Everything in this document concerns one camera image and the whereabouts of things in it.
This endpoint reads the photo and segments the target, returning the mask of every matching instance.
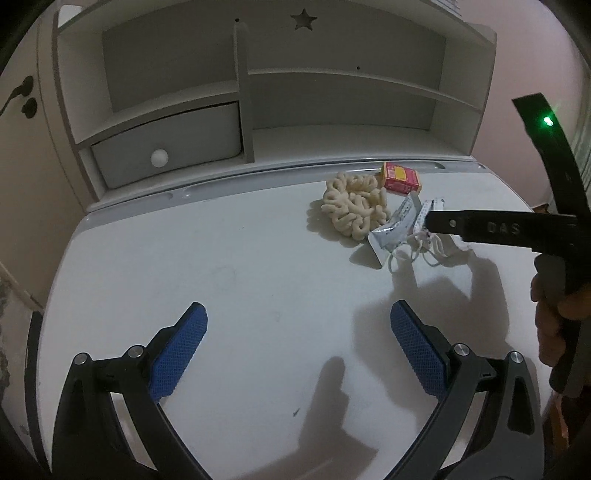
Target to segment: yellow label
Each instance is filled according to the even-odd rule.
[[[394,167],[394,175],[397,180],[402,180],[402,181],[407,180],[406,172],[404,171],[404,169],[402,167],[395,166]]]

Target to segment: hand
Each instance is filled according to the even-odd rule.
[[[546,303],[536,275],[531,281],[531,300],[537,302],[535,325],[538,327],[540,361],[554,367],[566,350],[564,339],[560,336],[561,317],[569,320],[591,317],[591,284],[567,296],[558,303],[558,308],[554,308]]]

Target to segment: metal screw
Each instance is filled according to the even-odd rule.
[[[74,363],[76,365],[82,365],[86,362],[87,359],[88,359],[88,355],[86,355],[85,353],[79,353],[78,355],[76,355],[74,357]]]
[[[456,352],[458,355],[461,356],[466,356],[467,354],[470,353],[470,349],[468,348],[467,345],[464,345],[463,343],[457,343],[453,346],[453,351]]]
[[[144,353],[144,347],[141,345],[134,345],[129,350],[127,350],[127,354],[131,358],[138,358],[139,356],[142,356],[142,353]]]
[[[520,364],[523,361],[523,355],[521,355],[519,352],[511,352],[509,356],[516,364]]]

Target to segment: red box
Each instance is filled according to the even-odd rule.
[[[421,181],[415,170],[388,161],[382,165],[382,186],[405,195],[413,190],[417,193],[421,191]]]

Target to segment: white wall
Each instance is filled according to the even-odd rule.
[[[548,179],[511,99],[542,92],[572,140],[586,82],[583,60],[538,0],[459,0],[459,5],[464,20],[498,34],[491,94],[473,155],[531,206],[544,203]]]

